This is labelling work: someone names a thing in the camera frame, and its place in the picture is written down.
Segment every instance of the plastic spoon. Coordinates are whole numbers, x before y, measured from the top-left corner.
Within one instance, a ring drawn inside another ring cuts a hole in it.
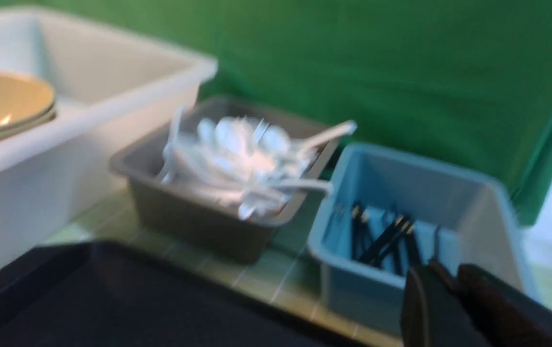
[[[216,125],[210,119],[203,118],[197,125],[197,135],[199,141],[207,148],[214,148],[216,141],[214,139],[214,132],[216,132]]]
[[[295,152],[305,152],[309,149],[329,142],[335,138],[353,134],[355,130],[357,130],[357,123],[355,123],[355,121],[348,120],[344,123],[336,125],[335,127],[331,127],[324,132],[320,132],[316,135],[306,138],[305,140],[302,140],[293,148],[293,150]]]
[[[297,179],[297,180],[276,180],[271,182],[265,182],[267,187],[275,188],[285,188],[285,189],[304,189],[304,190],[314,190],[321,191],[325,195],[330,196],[334,192],[334,186],[329,181],[323,180],[306,180],[306,179]]]
[[[183,114],[184,108],[184,106],[179,106],[177,113],[174,114],[168,127],[168,138],[166,139],[166,143],[162,151],[164,165],[160,173],[156,176],[157,180],[164,183],[170,183],[174,176],[172,171],[175,168],[175,162],[172,160],[172,149],[177,141],[177,135],[179,134],[179,123],[181,122],[181,114]]]
[[[246,156],[248,137],[243,133],[244,127],[230,117],[221,119],[214,132],[217,147],[233,156]]]
[[[260,144],[267,152],[283,155],[291,149],[291,137],[276,125],[271,125],[263,132]]]

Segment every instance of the green backdrop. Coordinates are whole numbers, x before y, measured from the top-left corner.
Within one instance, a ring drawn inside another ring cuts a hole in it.
[[[552,1],[0,0],[42,4],[216,55],[232,93],[357,140],[472,167],[521,223],[552,179]]]

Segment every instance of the tan bowl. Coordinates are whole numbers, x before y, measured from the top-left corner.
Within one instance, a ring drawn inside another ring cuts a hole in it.
[[[27,130],[31,128],[35,128],[38,125],[43,125],[45,123],[48,123],[49,121],[52,121],[55,119],[56,112],[55,108],[51,108],[49,112],[46,112],[42,117],[37,118],[33,121],[30,121],[28,123],[23,123],[22,125],[19,125],[18,127],[10,128],[8,130],[4,130],[0,132],[0,141],[4,140],[5,138],[9,138],[11,136],[14,136],[16,134],[20,134],[22,132],[26,132]]]
[[[54,101],[55,90],[47,82],[0,72],[0,132],[36,120]]]

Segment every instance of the blue plastic bin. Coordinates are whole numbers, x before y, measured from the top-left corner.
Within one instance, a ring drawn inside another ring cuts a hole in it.
[[[477,264],[536,298],[521,250],[520,230],[509,196],[498,180],[478,172],[375,145],[349,145],[332,176],[335,193],[322,201],[308,239],[321,263],[321,301],[331,311],[364,325],[400,334],[405,277],[351,260],[351,205],[368,206],[370,226],[395,203],[417,222],[422,259],[432,257],[434,228],[439,260],[454,274]],[[401,259],[407,266],[401,245]]]

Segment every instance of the countertop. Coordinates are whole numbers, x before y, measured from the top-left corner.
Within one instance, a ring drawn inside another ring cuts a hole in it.
[[[320,305],[319,268],[305,251],[320,198],[309,195],[300,213],[276,233],[261,259],[252,266],[236,264],[141,227],[130,193],[125,189],[58,230],[44,244],[95,239],[123,242],[368,345],[401,346],[398,338],[342,318]],[[552,309],[552,270],[532,268],[540,297]]]

